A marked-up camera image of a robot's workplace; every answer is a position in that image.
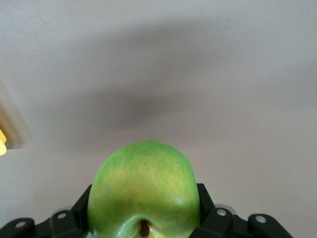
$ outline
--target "apple skin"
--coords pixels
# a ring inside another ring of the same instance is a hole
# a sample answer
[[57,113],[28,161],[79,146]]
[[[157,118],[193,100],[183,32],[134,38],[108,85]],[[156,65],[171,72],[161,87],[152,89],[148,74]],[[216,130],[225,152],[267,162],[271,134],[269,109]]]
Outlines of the apple skin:
[[117,150],[96,174],[87,218],[94,238],[141,238],[144,221],[148,238],[188,238],[200,225],[199,194],[189,161],[154,140]]

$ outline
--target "gray background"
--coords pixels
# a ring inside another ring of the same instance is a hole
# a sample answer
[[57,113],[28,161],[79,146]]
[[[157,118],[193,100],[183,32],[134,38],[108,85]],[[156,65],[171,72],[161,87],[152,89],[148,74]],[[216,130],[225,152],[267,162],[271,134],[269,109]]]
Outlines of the gray background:
[[0,157],[0,227],[73,205],[113,151],[157,139],[215,203],[316,237],[316,12],[315,0],[1,1],[1,117],[17,137]]

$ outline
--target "apple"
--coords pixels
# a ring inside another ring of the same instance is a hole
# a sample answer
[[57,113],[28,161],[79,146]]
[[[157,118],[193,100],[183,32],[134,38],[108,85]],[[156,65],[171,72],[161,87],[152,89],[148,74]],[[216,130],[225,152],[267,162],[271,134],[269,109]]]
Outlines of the apple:
[[188,238],[200,225],[189,161],[155,140],[117,150],[96,174],[87,219],[94,238]]

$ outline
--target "yellow object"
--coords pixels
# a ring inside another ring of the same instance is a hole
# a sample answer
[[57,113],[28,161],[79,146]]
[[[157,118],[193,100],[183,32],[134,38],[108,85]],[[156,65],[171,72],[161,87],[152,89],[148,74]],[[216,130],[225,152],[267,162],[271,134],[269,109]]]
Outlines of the yellow object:
[[0,130],[0,156],[6,153],[5,142],[6,142],[6,136]]

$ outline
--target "brown stem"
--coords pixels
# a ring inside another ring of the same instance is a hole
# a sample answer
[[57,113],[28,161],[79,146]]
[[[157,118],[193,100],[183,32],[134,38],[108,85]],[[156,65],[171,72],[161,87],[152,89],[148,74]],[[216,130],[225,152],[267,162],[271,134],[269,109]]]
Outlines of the brown stem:
[[150,228],[148,226],[148,221],[146,220],[141,221],[141,229],[139,233],[143,238],[147,238],[149,236]]

